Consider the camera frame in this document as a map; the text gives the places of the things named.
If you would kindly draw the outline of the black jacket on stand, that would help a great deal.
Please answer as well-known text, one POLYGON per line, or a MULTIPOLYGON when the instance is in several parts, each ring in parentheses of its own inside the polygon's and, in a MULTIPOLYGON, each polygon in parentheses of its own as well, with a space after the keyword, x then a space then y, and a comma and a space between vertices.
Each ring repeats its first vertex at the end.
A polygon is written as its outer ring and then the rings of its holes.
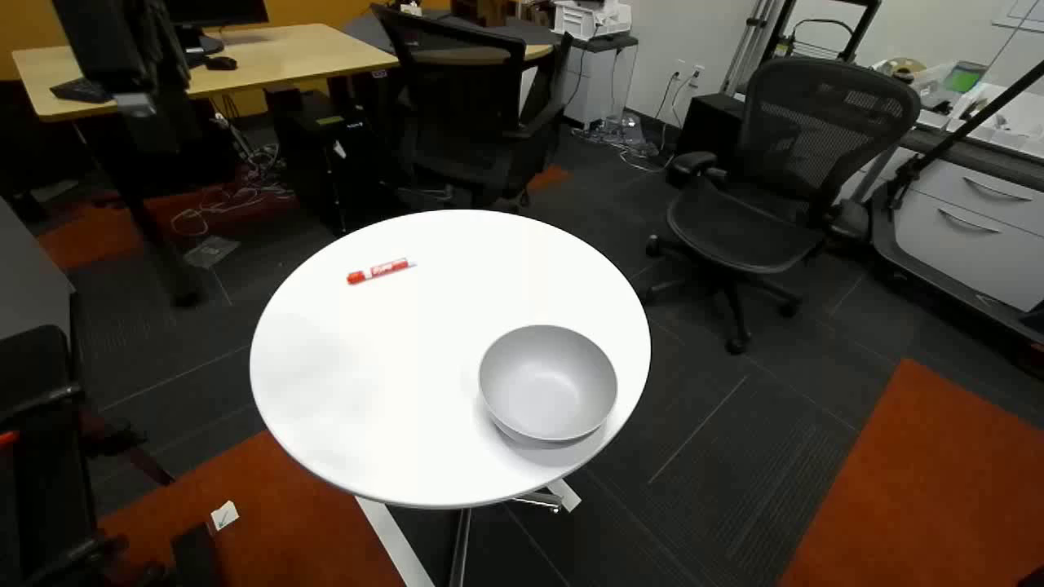
POLYGON ((166 0, 53 0, 83 76, 119 111, 153 118, 164 99, 183 99, 190 64, 166 0))

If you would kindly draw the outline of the white drawer cabinet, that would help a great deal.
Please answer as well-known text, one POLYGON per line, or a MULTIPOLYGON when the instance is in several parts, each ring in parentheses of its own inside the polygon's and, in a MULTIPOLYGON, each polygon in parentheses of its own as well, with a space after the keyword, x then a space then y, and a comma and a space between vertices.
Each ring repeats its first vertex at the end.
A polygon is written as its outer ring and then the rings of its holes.
POLYGON ((893 212, 898 244, 1022 314, 1044 301, 1044 191, 936 164, 893 212))

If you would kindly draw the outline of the black cabinet at left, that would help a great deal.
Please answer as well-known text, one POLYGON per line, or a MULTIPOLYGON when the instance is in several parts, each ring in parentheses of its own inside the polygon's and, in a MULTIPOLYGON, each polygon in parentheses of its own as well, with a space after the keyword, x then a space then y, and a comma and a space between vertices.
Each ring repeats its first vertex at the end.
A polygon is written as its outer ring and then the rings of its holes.
POLYGON ((3 587, 98 587, 103 537, 78 430, 68 277, 0 202, 3 587))

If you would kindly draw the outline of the black computer mouse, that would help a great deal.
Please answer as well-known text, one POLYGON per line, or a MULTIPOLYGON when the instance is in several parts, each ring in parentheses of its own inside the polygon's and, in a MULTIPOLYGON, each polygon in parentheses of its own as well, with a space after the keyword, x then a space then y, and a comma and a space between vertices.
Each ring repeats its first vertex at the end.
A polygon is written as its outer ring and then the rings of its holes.
POLYGON ((206 68, 208 68, 208 70, 236 70, 240 63, 230 59, 230 54, 212 54, 212 59, 206 59, 206 68))

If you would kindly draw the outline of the black padded office chair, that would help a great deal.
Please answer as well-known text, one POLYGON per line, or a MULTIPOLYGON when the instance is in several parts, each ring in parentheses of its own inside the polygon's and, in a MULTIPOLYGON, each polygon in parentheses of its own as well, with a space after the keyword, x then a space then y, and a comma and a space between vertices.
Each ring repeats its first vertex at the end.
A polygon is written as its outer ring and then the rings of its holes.
POLYGON ((403 70, 403 164, 467 188, 478 209, 521 209, 565 111, 568 38, 533 54, 518 36, 379 6, 403 70))

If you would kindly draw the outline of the white bowl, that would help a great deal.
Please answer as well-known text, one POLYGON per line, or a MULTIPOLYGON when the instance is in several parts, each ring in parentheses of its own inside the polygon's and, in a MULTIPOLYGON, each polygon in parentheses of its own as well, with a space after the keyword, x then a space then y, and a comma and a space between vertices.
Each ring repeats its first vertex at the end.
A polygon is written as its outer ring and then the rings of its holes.
POLYGON ((479 357, 479 397, 508 434, 568 444, 594 434, 616 403, 612 356, 568 326, 518 326, 479 357))

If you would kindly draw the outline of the red and white marker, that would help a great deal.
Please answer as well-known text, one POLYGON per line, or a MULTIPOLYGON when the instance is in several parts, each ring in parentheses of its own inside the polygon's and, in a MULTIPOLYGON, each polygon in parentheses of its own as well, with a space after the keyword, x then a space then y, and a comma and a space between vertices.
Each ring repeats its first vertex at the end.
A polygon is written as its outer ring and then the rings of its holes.
POLYGON ((360 286, 360 284, 367 284, 367 279, 379 279, 379 277, 388 277, 388 274, 397 274, 397 272, 407 272, 407 267, 410 267, 407 259, 381 262, 381 263, 371 263, 371 267, 361 267, 361 272, 347 274, 347 284, 348 284, 348 286, 360 286))

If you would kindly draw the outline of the round white table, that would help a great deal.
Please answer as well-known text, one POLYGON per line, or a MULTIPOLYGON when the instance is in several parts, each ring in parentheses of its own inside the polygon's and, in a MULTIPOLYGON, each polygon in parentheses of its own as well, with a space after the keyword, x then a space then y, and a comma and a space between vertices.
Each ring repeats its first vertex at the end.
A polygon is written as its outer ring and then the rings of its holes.
POLYGON ((252 397, 271 438, 313 477, 369 505, 472 512, 548 491, 634 418, 653 336, 634 284, 594 244, 485 209, 410 212, 344 236, 269 301, 252 336, 252 397), (347 284, 407 259, 410 267, 347 284), (568 326, 616 368, 607 419, 568 444, 502 430, 479 397, 479 357, 518 326, 568 326))

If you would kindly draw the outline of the light wooden desk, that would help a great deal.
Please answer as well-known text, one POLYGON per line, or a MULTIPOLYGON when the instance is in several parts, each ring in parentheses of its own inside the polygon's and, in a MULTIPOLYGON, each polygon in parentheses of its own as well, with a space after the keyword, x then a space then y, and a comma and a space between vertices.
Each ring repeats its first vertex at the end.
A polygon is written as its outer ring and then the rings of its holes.
MULTIPOLYGON (((233 59, 230 70, 206 68, 206 54, 192 54, 187 99, 204 101, 215 95, 236 95, 249 88, 280 88, 298 80, 323 79, 332 95, 348 91, 353 76, 395 68, 397 59, 379 47, 353 38, 326 22, 291 22, 291 27, 233 27, 219 47, 219 59, 233 59)), ((83 76, 68 47, 17 49, 12 64, 20 84, 41 122, 83 122, 92 153, 115 182, 120 202, 136 226, 136 236, 149 248, 153 267, 170 294, 173 307, 192 307, 198 301, 198 279, 173 242, 159 231, 147 209, 149 188, 136 172, 144 151, 129 129, 104 134, 104 118, 115 104, 62 101, 53 84, 83 76)))

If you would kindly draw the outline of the black mesh office chair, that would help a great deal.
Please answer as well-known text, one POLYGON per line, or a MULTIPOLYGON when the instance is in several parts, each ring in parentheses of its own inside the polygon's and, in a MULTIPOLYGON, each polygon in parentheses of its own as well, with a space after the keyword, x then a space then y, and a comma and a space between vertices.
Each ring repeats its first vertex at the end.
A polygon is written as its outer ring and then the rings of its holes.
POLYGON ((651 251, 676 248, 707 267, 707 290, 729 301, 733 320, 729 351, 750 345, 742 286, 778 294, 781 314, 793 317, 800 297, 778 286, 778 277, 823 248, 842 187, 898 147, 917 113, 917 91, 885 70, 786 54, 763 63, 746 80, 729 160, 707 151, 676 160, 668 237, 653 236, 651 251))

